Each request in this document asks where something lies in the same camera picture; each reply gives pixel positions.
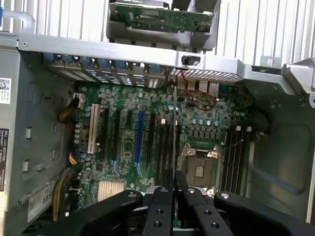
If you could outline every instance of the barcode sticker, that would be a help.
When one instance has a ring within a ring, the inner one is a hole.
[[[10,104],[11,79],[0,78],[0,104]]]
[[[39,214],[51,204],[55,183],[56,181],[51,182],[31,196],[29,201],[28,222],[33,220],[36,216],[39,216]]]

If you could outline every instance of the screw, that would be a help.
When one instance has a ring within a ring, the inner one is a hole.
[[[223,197],[224,199],[228,199],[230,198],[230,195],[228,195],[227,193],[221,193],[221,197]]]
[[[193,188],[189,188],[187,191],[190,192],[190,193],[194,193],[196,190],[193,189]]]
[[[128,197],[130,197],[130,198],[134,198],[134,197],[136,197],[137,195],[135,194],[135,193],[133,193],[133,192],[131,192],[129,195],[128,195]]]

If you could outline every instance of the motherboard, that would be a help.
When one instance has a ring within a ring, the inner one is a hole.
[[[189,103],[187,91],[174,90],[80,83],[73,139],[83,164],[79,207],[162,185],[173,152],[189,185],[220,187],[227,131],[248,127],[253,99],[243,88],[220,86],[214,107],[205,111]]]

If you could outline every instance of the metal handle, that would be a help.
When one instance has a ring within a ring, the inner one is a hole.
[[[25,12],[3,10],[2,17],[13,18],[23,22],[23,32],[34,33],[35,20],[32,16]]]

